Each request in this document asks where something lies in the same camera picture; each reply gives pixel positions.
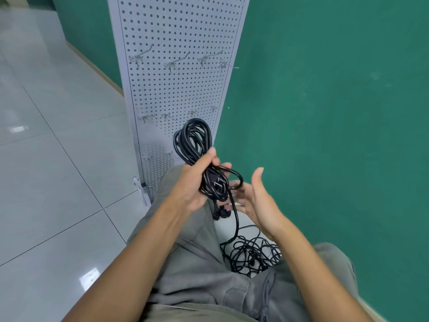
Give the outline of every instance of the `human hand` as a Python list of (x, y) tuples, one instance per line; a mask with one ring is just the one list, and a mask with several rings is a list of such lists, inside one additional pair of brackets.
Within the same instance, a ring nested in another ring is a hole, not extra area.
[[(185, 164), (179, 180), (170, 192), (170, 200), (187, 215), (201, 208), (207, 200), (207, 196), (199, 191), (202, 174), (210, 164), (219, 166), (220, 162), (216, 149), (211, 147), (193, 166)], [(222, 166), (232, 167), (231, 163), (224, 163)]]
[[(276, 241), (277, 235), (281, 232), (280, 227), (287, 218), (283, 216), (274, 199), (262, 184), (263, 170), (262, 167), (255, 170), (252, 175), (252, 184), (243, 183), (238, 190), (232, 190), (231, 193), (237, 211), (249, 216), (266, 237)], [(230, 186), (237, 186), (240, 181), (231, 181), (229, 184)], [(219, 202), (218, 205), (225, 205), (226, 210), (233, 209), (230, 199), (226, 202)]]

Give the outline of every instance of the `person's right arm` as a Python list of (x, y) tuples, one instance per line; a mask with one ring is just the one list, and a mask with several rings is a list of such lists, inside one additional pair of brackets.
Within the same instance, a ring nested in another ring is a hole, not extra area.
[(286, 218), (262, 184), (263, 168), (233, 192), (246, 213), (260, 230), (280, 247), (305, 305), (314, 322), (372, 322), (371, 317), (348, 293), (308, 242), (303, 233)]

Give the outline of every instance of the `person's left arm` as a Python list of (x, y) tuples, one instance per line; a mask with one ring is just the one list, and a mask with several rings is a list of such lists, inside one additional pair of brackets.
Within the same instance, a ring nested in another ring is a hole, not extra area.
[(79, 299), (63, 322), (139, 320), (180, 229), (207, 200), (198, 188), (210, 163), (219, 165), (214, 148), (193, 166), (184, 166), (175, 187), (148, 224)]

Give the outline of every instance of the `pile of cables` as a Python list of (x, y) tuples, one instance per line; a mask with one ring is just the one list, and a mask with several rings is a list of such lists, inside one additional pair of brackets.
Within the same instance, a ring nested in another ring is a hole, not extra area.
[[(174, 134), (173, 146), (179, 157), (185, 163), (194, 165), (212, 146), (212, 133), (208, 124), (199, 118), (190, 119), (181, 130), (176, 131)], [(239, 185), (231, 187), (224, 172), (236, 175), (240, 180)], [(255, 273), (268, 269), (268, 267), (278, 262), (280, 259), (280, 251), (277, 245), (271, 244), (265, 238), (261, 237), (260, 231), (258, 236), (250, 240), (238, 235), (240, 229), (252, 226), (256, 227), (255, 225), (239, 227), (239, 216), (231, 190), (237, 190), (242, 185), (243, 177), (238, 172), (231, 168), (213, 166), (210, 164), (202, 175), (200, 192), (214, 202), (215, 210), (212, 215), (214, 220), (227, 218), (231, 215), (231, 211), (225, 210), (223, 206), (219, 207), (216, 204), (217, 201), (223, 202), (228, 198), (231, 199), (231, 205), (236, 219), (236, 230), (234, 236), (228, 241), (221, 243), (220, 247), (223, 258), (227, 259), (229, 262), (231, 271), (250, 277)], [(232, 252), (229, 255), (226, 254), (226, 246), (236, 239), (237, 241), (233, 244)]]

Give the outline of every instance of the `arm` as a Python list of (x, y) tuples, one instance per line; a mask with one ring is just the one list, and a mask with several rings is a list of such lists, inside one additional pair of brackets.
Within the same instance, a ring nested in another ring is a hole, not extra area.
[(214, 148), (192, 167), (184, 166), (177, 184), (148, 224), (79, 299), (63, 322), (138, 321), (182, 225), (207, 200), (198, 188), (210, 163), (219, 165)]
[(263, 168), (233, 192), (237, 210), (246, 213), (259, 229), (280, 247), (306, 307), (315, 322), (372, 322), (365, 310), (330, 272), (314, 248), (277, 207), (262, 184)]

